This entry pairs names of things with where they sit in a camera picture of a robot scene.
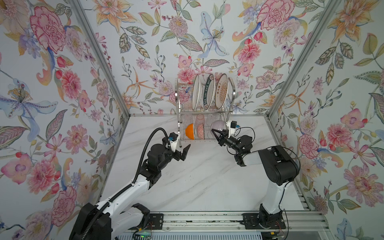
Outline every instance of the dish rack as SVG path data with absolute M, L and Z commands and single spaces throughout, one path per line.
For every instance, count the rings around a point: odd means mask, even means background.
M 216 108 L 215 98 L 213 99 L 211 106 L 208 109 L 205 109 L 203 103 L 204 95 L 201 94 L 197 107 L 195 110 L 192 110 L 193 84 L 183 84 L 179 83 L 177 79 L 175 80 L 177 132 L 180 135 L 180 147 L 182 147 L 182 141 L 216 141 L 216 138 L 210 131 L 212 123 L 216 120 L 223 120 L 226 125 L 229 115 L 233 112 L 236 88 L 232 78 L 228 77 L 228 82 L 230 85 L 228 85 L 227 99 L 220 109 Z M 194 123 L 195 125 L 196 118 L 200 114 L 204 116 L 204 139 L 191 140 L 185 135 L 185 129 L 191 123 Z

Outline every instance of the white plate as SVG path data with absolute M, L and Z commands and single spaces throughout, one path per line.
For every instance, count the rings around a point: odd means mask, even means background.
M 216 92 L 215 92 L 215 104 L 217 109 L 223 107 L 228 92 L 228 77 L 226 74 L 221 75 L 218 80 Z
M 196 75 L 195 83 L 193 85 L 193 92 L 192 92 L 192 110 L 195 110 L 197 105 L 199 104 L 200 96 L 201 96 L 200 75 Z

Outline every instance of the floral wallpaper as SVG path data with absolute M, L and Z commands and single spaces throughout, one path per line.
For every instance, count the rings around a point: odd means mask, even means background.
M 273 115 L 301 186 L 335 239 L 384 238 L 384 33 L 380 0 L 343 0 Z
M 175 79 L 223 73 L 236 114 L 266 113 L 326 0 L 81 2 L 132 114 L 174 114 Z M 192 96 L 179 90 L 181 99 Z
M 65 0 L 0 0 L 0 42 L 0 239 L 67 239 L 127 119 Z

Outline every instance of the black mounting plate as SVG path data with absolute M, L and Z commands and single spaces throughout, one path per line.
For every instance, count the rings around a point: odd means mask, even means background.
M 257 223 L 257 216 L 259 214 L 242 214 L 243 215 L 243 223 L 245 226 L 245 229 L 263 229 L 258 223 Z M 283 220 L 283 217 L 279 218 L 277 222 L 279 223 L 280 227 L 274 223 L 271 227 L 271 229 L 285 229 L 285 222 Z

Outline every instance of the marble countertop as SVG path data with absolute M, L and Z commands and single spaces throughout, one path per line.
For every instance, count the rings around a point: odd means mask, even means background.
M 275 145 L 263 117 L 235 116 L 230 120 L 255 130 L 252 151 Z M 129 119 L 101 199 L 114 194 L 134 177 L 144 144 L 157 127 L 163 127 L 168 134 L 177 132 L 177 119 Z M 240 135 L 243 134 L 253 136 L 250 129 L 242 129 Z M 156 133 L 148 148 L 161 143 L 163 137 L 162 132 Z M 158 182 L 134 203 L 141 203 L 151 211 L 258 210 L 268 186 L 262 165 L 239 167 L 226 147 L 220 147 L 217 142 L 182 142 L 183 148 L 189 143 L 187 159 L 172 160 L 162 170 Z M 293 185 L 286 191 L 284 201 L 287 210 L 303 210 Z

